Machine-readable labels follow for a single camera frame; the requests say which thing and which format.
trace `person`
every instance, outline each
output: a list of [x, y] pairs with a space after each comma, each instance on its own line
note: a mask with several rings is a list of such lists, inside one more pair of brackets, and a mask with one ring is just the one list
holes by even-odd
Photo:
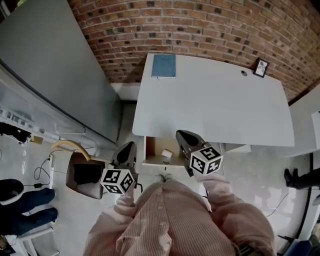
[[[8, 191], [8, 189], [3, 191], [2, 187], [0, 188], [0, 193], [11, 193], [11, 191]], [[55, 196], [56, 193], [53, 189], [43, 188], [37, 191], [25, 192], [13, 203], [0, 204], [0, 235], [21, 236], [32, 229], [54, 222], [58, 217], [56, 208], [44, 209], [29, 216], [23, 215], [23, 213], [29, 212], [37, 206], [48, 204]]]
[[298, 175], [298, 169], [294, 169], [292, 175], [289, 169], [285, 169], [284, 179], [288, 188], [301, 190], [311, 187], [320, 187], [320, 168], [314, 169], [302, 176]]
[[157, 176], [134, 203], [134, 183], [90, 230], [84, 256], [274, 256], [274, 232], [220, 174], [195, 176], [203, 197], [171, 174]]

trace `red brick wall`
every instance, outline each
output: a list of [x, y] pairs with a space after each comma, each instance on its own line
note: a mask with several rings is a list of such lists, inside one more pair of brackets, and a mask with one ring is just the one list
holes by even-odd
[[281, 80], [287, 99], [320, 78], [320, 13], [309, 0], [68, 0], [113, 83], [140, 82], [147, 53], [253, 68]]

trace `pink striped shirt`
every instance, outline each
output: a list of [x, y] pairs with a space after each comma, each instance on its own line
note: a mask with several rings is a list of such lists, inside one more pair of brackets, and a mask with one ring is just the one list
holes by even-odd
[[243, 244], [275, 255], [274, 233], [260, 210], [236, 197], [220, 174], [196, 179], [208, 191], [212, 212], [177, 181], [152, 184], [136, 203], [131, 186], [101, 213], [84, 256], [234, 256]]

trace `blue notebook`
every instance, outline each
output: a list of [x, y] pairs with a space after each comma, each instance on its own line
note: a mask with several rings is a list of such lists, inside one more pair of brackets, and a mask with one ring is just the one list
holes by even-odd
[[153, 58], [153, 78], [176, 78], [176, 55], [156, 54]]

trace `white baseboard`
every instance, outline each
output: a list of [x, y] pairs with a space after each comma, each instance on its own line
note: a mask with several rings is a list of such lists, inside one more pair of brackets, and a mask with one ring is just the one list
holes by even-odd
[[132, 83], [111, 83], [111, 86], [115, 90], [115, 92], [119, 95], [122, 101], [136, 101], [138, 100], [140, 83], [132, 82]]

